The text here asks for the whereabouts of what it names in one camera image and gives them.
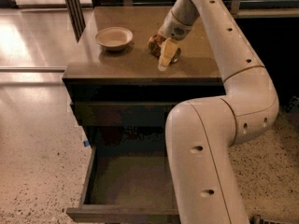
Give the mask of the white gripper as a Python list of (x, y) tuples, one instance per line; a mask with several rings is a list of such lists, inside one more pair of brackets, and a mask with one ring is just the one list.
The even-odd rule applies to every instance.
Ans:
[(158, 35), (167, 38), (161, 46), (158, 69), (165, 71), (178, 52), (178, 41), (183, 40), (192, 29), (192, 24), (180, 21), (172, 11), (169, 11), (164, 23), (158, 30)]

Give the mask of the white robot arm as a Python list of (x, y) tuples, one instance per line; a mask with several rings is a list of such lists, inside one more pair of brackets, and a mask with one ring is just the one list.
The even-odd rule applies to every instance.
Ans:
[(180, 223), (249, 224), (228, 148), (271, 127), (278, 95), (222, 0), (177, 0), (159, 33), (183, 39), (196, 19), (206, 30), (225, 93), (182, 102), (167, 117), (165, 143)]

